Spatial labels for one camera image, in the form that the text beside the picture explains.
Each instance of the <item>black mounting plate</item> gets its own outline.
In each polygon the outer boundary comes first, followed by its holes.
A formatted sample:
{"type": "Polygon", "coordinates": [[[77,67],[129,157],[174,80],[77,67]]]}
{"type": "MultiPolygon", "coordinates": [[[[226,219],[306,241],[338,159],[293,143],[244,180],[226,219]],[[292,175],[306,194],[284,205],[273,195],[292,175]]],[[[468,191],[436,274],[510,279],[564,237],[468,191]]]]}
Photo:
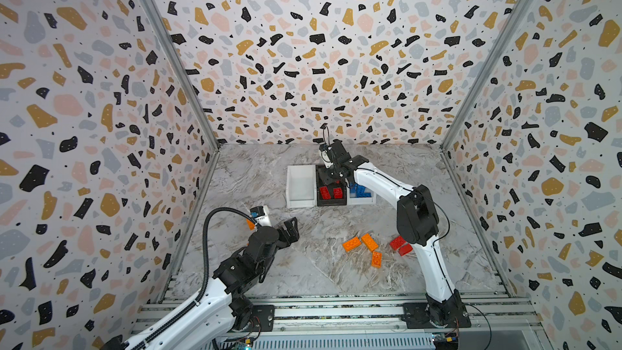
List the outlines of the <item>black mounting plate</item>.
{"type": "MultiPolygon", "coordinates": [[[[402,304],[404,308],[404,315],[402,315],[402,320],[406,322],[406,327],[408,329],[416,329],[416,328],[438,328],[430,323],[430,317],[425,310],[427,307],[427,303],[404,303],[402,304]]],[[[462,311],[458,315],[458,324],[460,328],[469,328],[471,326],[471,319],[469,319],[468,315],[462,315],[462,311]]],[[[456,323],[453,321],[452,323],[447,324],[446,328],[455,328],[456,323]]]]}
{"type": "MultiPolygon", "coordinates": [[[[259,319],[261,331],[263,333],[272,331],[272,327],[274,326],[274,305],[253,305],[251,319],[254,319],[253,316],[256,316],[259,319]]],[[[259,331],[259,327],[257,327],[256,322],[253,327],[253,331],[259,331]]]]}

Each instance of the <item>slotted metal panel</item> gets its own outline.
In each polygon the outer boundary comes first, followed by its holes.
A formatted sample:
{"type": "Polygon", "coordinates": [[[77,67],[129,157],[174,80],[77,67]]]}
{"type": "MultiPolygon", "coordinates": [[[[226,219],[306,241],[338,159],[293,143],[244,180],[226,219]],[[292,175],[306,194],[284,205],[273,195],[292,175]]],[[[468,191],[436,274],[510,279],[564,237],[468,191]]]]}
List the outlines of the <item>slotted metal panel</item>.
{"type": "MultiPolygon", "coordinates": [[[[231,343],[219,343],[227,349],[231,343]]],[[[198,350],[211,350],[212,344],[198,350]]],[[[339,334],[339,335],[276,335],[256,340],[257,350],[348,349],[348,350],[411,350],[434,349],[432,335],[425,332],[401,334],[339,334]]]]}

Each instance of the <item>white arm segment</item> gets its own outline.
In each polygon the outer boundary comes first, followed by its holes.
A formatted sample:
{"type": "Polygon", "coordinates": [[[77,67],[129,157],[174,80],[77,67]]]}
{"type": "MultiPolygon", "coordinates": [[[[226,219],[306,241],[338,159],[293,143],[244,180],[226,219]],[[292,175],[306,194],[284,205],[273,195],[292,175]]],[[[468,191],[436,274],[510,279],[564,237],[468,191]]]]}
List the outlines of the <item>white arm segment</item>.
{"type": "MultiPolygon", "coordinates": [[[[141,344],[145,338],[165,325],[188,304],[194,304],[197,294],[198,292],[150,328],[130,337],[127,350],[132,350],[135,346],[141,344]]],[[[192,308],[186,315],[183,315],[181,319],[171,324],[167,330],[153,339],[152,342],[147,343],[145,349],[197,349],[211,342],[216,337],[225,336],[235,322],[235,317],[232,315],[231,308],[229,308],[230,303],[231,295],[225,293],[225,284],[217,278],[210,278],[201,303],[192,308]]]]}
{"type": "MultiPolygon", "coordinates": [[[[354,170],[354,181],[374,191],[377,195],[397,207],[400,197],[409,194],[415,187],[402,183],[375,167],[371,162],[361,164],[354,170]]],[[[432,242],[439,236],[432,236],[425,244],[413,244],[417,260],[425,278],[425,291],[437,301],[445,301],[454,294],[454,283],[449,278],[439,243],[432,247],[432,242]]]]}

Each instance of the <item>orange toy brick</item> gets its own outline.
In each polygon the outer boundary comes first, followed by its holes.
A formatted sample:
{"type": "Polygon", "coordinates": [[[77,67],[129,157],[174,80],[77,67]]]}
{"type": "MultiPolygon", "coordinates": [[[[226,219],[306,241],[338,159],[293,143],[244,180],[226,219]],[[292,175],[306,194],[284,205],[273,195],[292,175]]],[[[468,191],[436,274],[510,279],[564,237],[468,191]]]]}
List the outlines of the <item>orange toy brick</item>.
{"type": "Polygon", "coordinates": [[[346,249],[346,252],[351,251],[352,249],[359,247],[361,245],[361,240],[358,237],[354,237],[350,239],[348,242],[343,244],[343,248],[346,249]]]}
{"type": "Polygon", "coordinates": [[[368,248],[370,251],[372,251],[372,252],[373,252],[374,250],[376,250],[376,249],[378,248],[378,244],[376,243],[376,241],[375,241],[375,240],[373,240],[373,239],[371,238],[371,236],[370,236],[369,234],[365,234],[365,235],[363,235],[363,236],[361,237],[361,239],[363,240],[363,243],[367,246],[367,248],[368,248]]]}
{"type": "Polygon", "coordinates": [[[371,266],[374,268],[380,268],[383,261],[383,254],[380,252],[371,253],[371,266]]]}

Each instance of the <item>terrazzo wall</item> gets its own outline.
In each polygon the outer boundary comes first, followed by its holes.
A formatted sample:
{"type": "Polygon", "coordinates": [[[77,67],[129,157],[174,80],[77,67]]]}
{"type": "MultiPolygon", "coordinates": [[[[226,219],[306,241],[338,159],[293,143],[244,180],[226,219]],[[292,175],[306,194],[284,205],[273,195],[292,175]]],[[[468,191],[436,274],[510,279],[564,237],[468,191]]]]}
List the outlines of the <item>terrazzo wall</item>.
{"type": "Polygon", "coordinates": [[[99,348],[166,281],[203,133],[137,0],[0,21],[0,348],[99,348]]]}
{"type": "Polygon", "coordinates": [[[557,349],[622,347],[619,0],[535,0],[449,156],[557,349]]]}
{"type": "Polygon", "coordinates": [[[516,0],[155,0],[221,143],[441,141],[516,0]]]}

